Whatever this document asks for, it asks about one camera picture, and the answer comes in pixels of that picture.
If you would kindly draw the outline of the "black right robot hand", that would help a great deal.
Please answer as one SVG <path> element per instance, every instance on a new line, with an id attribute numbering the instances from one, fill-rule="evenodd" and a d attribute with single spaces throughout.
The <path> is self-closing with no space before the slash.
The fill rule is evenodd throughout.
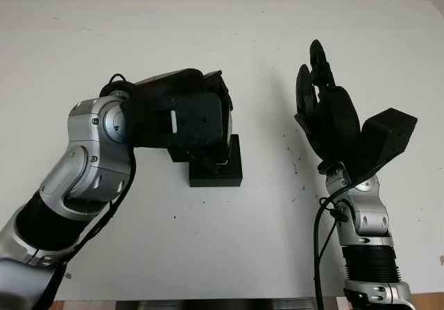
<path id="1" fill-rule="evenodd" d="M 322 160 L 320 171 L 344 164 L 357 145 L 360 125 L 347 91 L 335 83 L 319 40 L 309 48 L 309 62 L 296 77 L 295 119 L 304 130 L 315 154 Z"/>

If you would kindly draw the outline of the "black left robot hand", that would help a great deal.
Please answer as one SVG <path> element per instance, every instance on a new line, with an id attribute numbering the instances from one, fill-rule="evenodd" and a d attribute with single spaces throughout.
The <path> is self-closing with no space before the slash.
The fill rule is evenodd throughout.
<path id="1" fill-rule="evenodd" d="M 175 162 L 217 174 L 229 160 L 232 101 L 221 72 L 183 69 L 128 83 L 122 106 L 133 147 L 165 148 Z"/>

